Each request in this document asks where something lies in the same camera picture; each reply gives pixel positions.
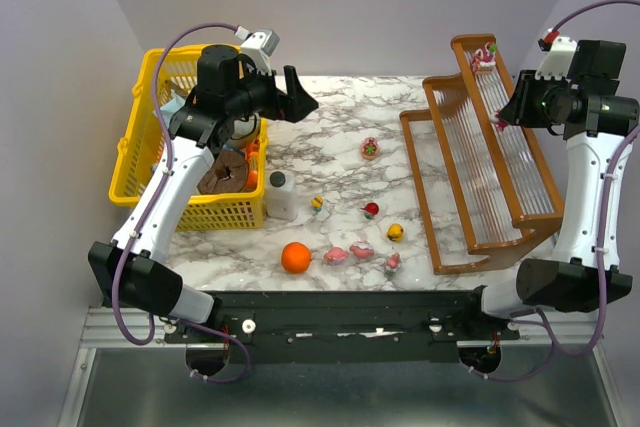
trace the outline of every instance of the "yellow plastic basket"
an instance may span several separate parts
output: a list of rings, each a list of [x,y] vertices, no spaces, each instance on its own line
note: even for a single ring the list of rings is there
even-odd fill
[[[167,80],[187,92],[196,83],[196,63],[206,45],[173,49],[167,56],[158,79],[158,98],[164,104],[171,99]],[[153,175],[164,148],[160,122],[153,114],[151,80],[162,49],[152,49],[142,62],[138,82],[133,88],[133,108],[125,136],[118,143],[118,160],[111,179],[109,198],[117,205],[135,207]],[[253,192],[218,195],[194,195],[182,214],[178,230],[255,229],[264,220],[265,163],[267,121],[260,124],[258,184]]]

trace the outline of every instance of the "brown wooden rack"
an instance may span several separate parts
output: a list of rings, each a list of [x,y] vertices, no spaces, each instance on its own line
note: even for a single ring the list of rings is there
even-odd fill
[[[506,269],[560,229],[564,203],[535,134],[491,116],[513,92],[498,50],[493,72],[474,75],[473,53],[491,34],[460,35],[451,47],[460,73],[430,77],[423,87],[429,108],[402,112],[418,202],[436,274]],[[433,122],[470,255],[478,260],[444,265],[411,134],[411,122]]]

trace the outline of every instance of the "pink toy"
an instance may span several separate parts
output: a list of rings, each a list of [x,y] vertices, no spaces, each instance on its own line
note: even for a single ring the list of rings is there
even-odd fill
[[[365,240],[359,240],[351,247],[349,247],[349,250],[353,252],[353,255],[361,260],[368,259],[375,254],[373,248],[371,247],[371,244],[369,244],[369,242]]]
[[[360,146],[360,155],[367,160],[373,160],[380,155],[380,147],[375,137],[367,137]]]
[[[496,66],[496,44],[487,42],[473,53],[471,59],[471,71],[474,74],[488,74]]]
[[[392,269],[400,267],[400,254],[398,252],[387,259],[387,266]]]
[[[341,264],[349,257],[349,252],[340,247],[331,247],[329,251],[324,254],[324,260],[326,260],[331,265]]]
[[[387,263],[384,268],[384,275],[389,278],[396,275],[398,268],[400,267],[400,254],[396,252],[387,259]]]

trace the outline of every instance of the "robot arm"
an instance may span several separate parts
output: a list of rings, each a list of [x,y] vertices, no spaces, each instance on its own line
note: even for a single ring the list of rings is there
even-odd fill
[[[89,263],[106,298],[111,298],[123,248],[133,238],[120,282],[122,302],[158,316],[213,322],[214,298],[184,285],[163,263],[191,195],[233,135],[234,122],[253,113],[298,122],[318,107],[300,85],[294,67],[284,67],[287,93],[276,88],[269,56],[278,41],[273,31],[261,30],[248,36],[241,53],[225,45],[202,50],[197,85],[169,125],[174,158],[164,188],[158,192],[168,173],[166,146],[159,167],[125,224],[108,245],[95,242],[89,252]],[[146,220],[136,231],[143,214]]]
[[[615,95],[626,47],[568,37],[557,37],[548,47],[537,71],[520,72],[515,92],[498,118],[529,128],[564,126],[569,161],[564,218],[550,259],[525,259],[515,282],[483,292],[483,312],[499,318],[527,306],[562,312],[598,308],[598,249],[604,253],[608,302],[631,290],[631,277],[617,272],[616,247],[620,186],[631,145],[618,160],[608,208],[600,215],[609,161],[638,125],[638,102]],[[596,242],[600,222],[605,222],[603,247]]]

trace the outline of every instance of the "white plastic bottle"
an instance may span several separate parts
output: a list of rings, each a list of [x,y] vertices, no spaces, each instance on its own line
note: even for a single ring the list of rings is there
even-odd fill
[[[264,203],[269,217],[296,220],[298,216],[298,193],[293,174],[276,170],[267,176]]]

